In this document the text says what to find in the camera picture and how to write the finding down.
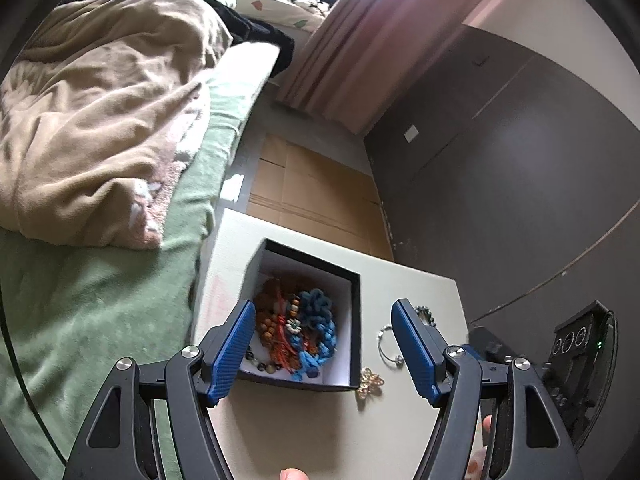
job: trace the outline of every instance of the silver bangle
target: silver bangle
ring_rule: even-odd
[[[433,327],[436,326],[436,321],[433,317],[433,314],[431,314],[431,311],[426,306],[415,306],[414,309],[418,317],[425,325]],[[404,357],[402,357],[401,354],[398,354],[397,356],[391,358],[386,355],[385,351],[382,349],[382,338],[384,337],[385,332],[391,330],[391,328],[391,325],[388,324],[383,326],[379,330],[378,335],[376,336],[378,340],[378,352],[380,353],[380,357],[382,357],[385,361],[389,361],[390,363],[395,364],[397,368],[402,368],[402,366],[404,365]]]

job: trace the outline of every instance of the wall outlet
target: wall outlet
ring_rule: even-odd
[[[404,138],[407,142],[411,142],[415,139],[415,137],[418,136],[418,133],[418,128],[415,127],[415,124],[412,124],[411,126],[409,126],[409,129],[405,131]]]

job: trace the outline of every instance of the green bed sheet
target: green bed sheet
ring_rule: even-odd
[[[0,230],[0,287],[14,348],[65,456],[117,359],[164,360],[184,345],[193,311],[190,288],[202,239],[212,228],[212,204],[277,53],[270,44],[240,44],[212,72],[209,127],[178,183],[160,250],[53,246]],[[166,407],[156,404],[167,478],[179,479]],[[22,397],[4,345],[0,418],[38,478],[60,480],[62,464]]]

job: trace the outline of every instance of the gray floor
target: gray floor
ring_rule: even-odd
[[[275,102],[278,87],[266,84],[254,105],[251,116],[244,128],[236,158],[226,172],[225,181],[242,177],[242,186],[235,200],[218,200],[214,210],[215,226],[209,237],[204,240],[200,251],[200,279],[196,284],[195,304],[200,303],[204,276],[206,276],[209,258],[216,238],[217,225],[220,224],[225,209],[246,212],[251,186],[258,168],[262,144],[267,134],[283,137],[295,144],[320,153],[349,166],[354,170],[372,175],[367,152],[362,139],[353,135],[340,124],[292,110]]]

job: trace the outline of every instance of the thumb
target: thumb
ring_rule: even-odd
[[[285,469],[280,472],[280,480],[309,480],[309,477],[297,469]]]

